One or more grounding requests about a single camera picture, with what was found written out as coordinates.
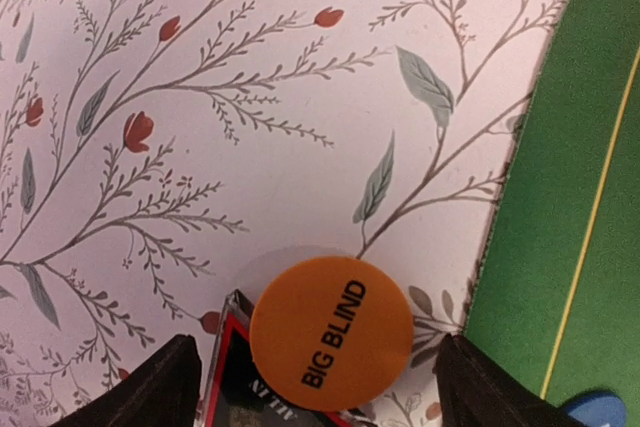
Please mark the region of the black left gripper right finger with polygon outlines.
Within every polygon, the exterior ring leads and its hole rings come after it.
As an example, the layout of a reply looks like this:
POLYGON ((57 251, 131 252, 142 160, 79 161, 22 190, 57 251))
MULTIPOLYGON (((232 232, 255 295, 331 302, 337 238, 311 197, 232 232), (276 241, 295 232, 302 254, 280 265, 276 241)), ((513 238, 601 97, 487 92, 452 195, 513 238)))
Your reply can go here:
POLYGON ((440 343, 435 375, 446 427, 562 427, 575 420, 527 390, 460 334, 440 343))

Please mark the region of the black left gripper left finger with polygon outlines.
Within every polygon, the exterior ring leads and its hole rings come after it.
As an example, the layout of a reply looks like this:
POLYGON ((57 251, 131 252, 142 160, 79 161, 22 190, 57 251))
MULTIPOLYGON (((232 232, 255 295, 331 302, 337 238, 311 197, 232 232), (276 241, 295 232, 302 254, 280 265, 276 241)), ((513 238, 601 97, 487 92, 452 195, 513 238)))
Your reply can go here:
POLYGON ((202 362, 196 340, 174 336, 125 380, 57 427, 192 427, 202 362))

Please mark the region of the orange big blind button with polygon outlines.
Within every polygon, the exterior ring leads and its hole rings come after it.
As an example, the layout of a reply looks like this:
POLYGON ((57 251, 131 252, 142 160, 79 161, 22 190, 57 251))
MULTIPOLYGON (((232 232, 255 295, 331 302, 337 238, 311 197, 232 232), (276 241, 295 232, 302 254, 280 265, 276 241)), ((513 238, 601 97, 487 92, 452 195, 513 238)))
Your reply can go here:
POLYGON ((398 285, 353 257, 303 261, 259 297, 249 327, 252 359, 287 402, 314 411, 358 407, 406 370, 413 318, 398 285))

